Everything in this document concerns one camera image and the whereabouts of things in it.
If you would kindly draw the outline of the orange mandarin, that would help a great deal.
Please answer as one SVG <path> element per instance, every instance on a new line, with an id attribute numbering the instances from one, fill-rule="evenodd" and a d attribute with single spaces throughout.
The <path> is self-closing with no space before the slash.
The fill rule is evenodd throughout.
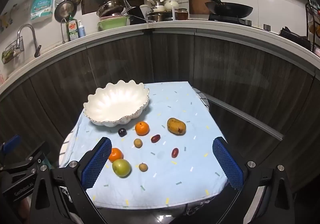
<path id="1" fill-rule="evenodd" d="M 145 121 L 139 121 L 135 125 L 136 134 L 139 136 L 144 136 L 149 133 L 150 127 Z"/>
<path id="2" fill-rule="evenodd" d="M 112 148 L 112 151 L 110 153 L 110 156 L 108 157 L 108 160 L 113 163 L 116 160 L 123 159 L 123 158 L 124 158 L 123 153 L 119 148 Z"/>

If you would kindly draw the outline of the green apple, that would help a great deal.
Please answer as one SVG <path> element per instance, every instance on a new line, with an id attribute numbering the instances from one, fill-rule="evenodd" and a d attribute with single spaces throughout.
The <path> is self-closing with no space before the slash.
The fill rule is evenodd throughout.
<path id="1" fill-rule="evenodd" d="M 131 173 L 131 165 L 125 159 L 117 159 L 112 164 L 112 169 L 118 177 L 127 177 Z"/>

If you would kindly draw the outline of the tan longan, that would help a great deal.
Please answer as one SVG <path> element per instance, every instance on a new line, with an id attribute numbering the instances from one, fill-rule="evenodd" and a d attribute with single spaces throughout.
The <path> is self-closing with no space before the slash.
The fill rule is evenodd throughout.
<path id="1" fill-rule="evenodd" d="M 141 148 L 143 145 L 143 142 L 141 139 L 135 139 L 133 143 L 136 148 Z"/>
<path id="2" fill-rule="evenodd" d="M 148 165 L 147 164 L 144 164 L 144 163 L 141 163 L 139 164 L 139 170 L 142 171 L 142 172 L 145 172 L 148 170 Z"/>

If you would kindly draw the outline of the light blue patterned cloth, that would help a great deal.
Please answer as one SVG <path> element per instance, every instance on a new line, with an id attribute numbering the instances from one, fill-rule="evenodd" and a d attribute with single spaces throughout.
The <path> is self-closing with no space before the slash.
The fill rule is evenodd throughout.
<path id="1" fill-rule="evenodd" d="M 111 140 L 131 165 L 131 173 L 118 177 L 107 162 L 94 186 L 87 190 L 97 207 L 119 209 L 151 209 L 192 203 L 219 194 L 227 183 L 212 151 L 213 140 L 221 130 L 196 91 L 188 82 L 149 83 L 150 102 L 139 119 L 150 131 L 142 136 L 141 148 L 134 146 L 137 138 L 136 119 L 126 126 L 127 135 L 120 137 L 118 127 L 97 126 L 84 115 L 79 119 L 61 147 L 59 165 L 80 160 L 102 137 Z M 168 131 L 167 121 L 176 118 L 186 125 L 184 135 Z M 154 135 L 160 140 L 151 142 Z M 171 157 L 174 148 L 177 158 Z M 139 164 L 148 170 L 139 170 Z"/>

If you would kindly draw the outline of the white scalloped ceramic bowl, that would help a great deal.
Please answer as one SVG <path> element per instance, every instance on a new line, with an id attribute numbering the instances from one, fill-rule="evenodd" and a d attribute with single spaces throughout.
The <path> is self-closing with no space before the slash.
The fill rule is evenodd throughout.
<path id="1" fill-rule="evenodd" d="M 108 83 L 88 95 L 84 115 L 97 126 L 115 127 L 138 118 L 149 104 L 149 88 L 134 80 Z"/>

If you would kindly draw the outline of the yellow brown mango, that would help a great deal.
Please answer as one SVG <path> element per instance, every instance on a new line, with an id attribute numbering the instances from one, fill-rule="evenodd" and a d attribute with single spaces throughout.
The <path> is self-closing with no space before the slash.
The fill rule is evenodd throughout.
<path id="1" fill-rule="evenodd" d="M 167 129 L 172 134 L 184 135 L 186 132 L 186 125 L 183 121 L 172 117 L 167 121 Z"/>

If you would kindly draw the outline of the blue pump bottle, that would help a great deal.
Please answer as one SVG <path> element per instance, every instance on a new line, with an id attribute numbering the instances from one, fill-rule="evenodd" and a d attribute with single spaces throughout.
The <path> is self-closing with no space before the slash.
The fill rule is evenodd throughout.
<path id="1" fill-rule="evenodd" d="M 85 27 L 80 20 L 78 20 L 78 36 L 84 37 L 86 35 Z"/>

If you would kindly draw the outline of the green dish soap bottle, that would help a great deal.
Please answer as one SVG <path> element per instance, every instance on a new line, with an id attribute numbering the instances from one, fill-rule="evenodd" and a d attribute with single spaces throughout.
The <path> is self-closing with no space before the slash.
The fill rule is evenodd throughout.
<path id="1" fill-rule="evenodd" d="M 67 33 L 70 41 L 76 40 L 79 38 L 78 21 L 72 16 L 70 16 L 68 19 Z"/>

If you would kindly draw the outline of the blue wipes package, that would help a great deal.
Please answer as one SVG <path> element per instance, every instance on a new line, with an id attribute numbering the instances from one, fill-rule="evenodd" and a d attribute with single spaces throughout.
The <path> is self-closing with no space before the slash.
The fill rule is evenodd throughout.
<path id="1" fill-rule="evenodd" d="M 53 0 L 33 0 L 30 10 L 32 23 L 51 19 L 53 15 Z"/>

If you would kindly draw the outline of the hanging steel pan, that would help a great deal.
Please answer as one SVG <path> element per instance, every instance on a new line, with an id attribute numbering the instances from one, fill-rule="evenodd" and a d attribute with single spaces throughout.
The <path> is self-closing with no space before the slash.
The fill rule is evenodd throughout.
<path id="1" fill-rule="evenodd" d="M 57 22 L 61 22 L 63 19 L 74 17 L 77 11 L 77 5 L 71 0 L 65 0 L 57 5 L 54 17 Z"/>

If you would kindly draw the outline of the green basin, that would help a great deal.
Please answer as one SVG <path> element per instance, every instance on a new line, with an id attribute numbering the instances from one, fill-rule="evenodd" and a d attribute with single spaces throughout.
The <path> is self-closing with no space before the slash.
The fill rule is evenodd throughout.
<path id="1" fill-rule="evenodd" d="M 98 22 L 98 30 L 104 31 L 127 25 L 128 16 L 111 16 Z"/>

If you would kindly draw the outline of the black wok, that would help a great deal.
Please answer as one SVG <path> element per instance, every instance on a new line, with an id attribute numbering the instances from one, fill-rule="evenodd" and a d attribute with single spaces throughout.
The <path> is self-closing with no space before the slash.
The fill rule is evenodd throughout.
<path id="1" fill-rule="evenodd" d="M 239 3 L 222 2 L 221 0 L 210 0 L 205 3 L 206 7 L 213 14 L 243 19 L 248 17 L 253 7 Z"/>

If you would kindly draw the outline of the glass jar red lid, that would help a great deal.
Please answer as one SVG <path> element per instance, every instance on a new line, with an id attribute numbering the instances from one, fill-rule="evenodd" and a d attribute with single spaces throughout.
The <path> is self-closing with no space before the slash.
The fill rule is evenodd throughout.
<path id="1" fill-rule="evenodd" d="M 177 10 L 177 20 L 187 20 L 189 17 L 187 8 L 179 8 Z"/>

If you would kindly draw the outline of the steel pot on basin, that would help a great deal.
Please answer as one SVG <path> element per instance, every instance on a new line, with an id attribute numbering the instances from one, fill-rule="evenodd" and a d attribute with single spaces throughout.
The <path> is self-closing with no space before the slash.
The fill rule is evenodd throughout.
<path id="1" fill-rule="evenodd" d="M 125 8 L 123 0 L 111 0 L 102 4 L 97 10 L 98 17 L 111 16 L 121 13 Z"/>

